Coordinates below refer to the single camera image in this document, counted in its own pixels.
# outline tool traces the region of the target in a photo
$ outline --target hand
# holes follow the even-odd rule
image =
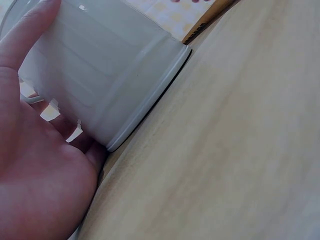
[[[84,217],[107,151],[44,102],[20,101],[18,69],[61,0],[43,0],[0,42],[0,239],[67,239]]]

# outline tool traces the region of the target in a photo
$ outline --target mug rim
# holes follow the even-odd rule
[[[2,36],[2,33],[3,33],[3,29],[4,29],[4,25],[5,25],[5,22],[8,18],[8,15],[11,11],[11,9],[14,7],[14,5],[16,4],[18,0],[13,0],[12,3],[10,4],[10,6],[8,7],[8,9],[6,10],[3,18],[2,18],[2,21],[1,21],[1,24],[0,24],[0,40],[2,40],[5,36]]]

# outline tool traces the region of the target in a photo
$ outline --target mug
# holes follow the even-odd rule
[[[15,0],[0,37],[39,0]],[[63,0],[26,56],[19,77],[112,152],[131,134],[190,55],[122,0]]]

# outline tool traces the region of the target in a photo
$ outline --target wooden table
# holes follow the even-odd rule
[[[242,0],[204,36],[80,240],[320,238],[320,1]]]

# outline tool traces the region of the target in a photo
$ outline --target yellow checkered tablecloth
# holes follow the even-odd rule
[[[163,29],[182,41],[201,16],[215,2],[214,0],[197,3],[191,0],[126,0],[130,5],[153,19]]]

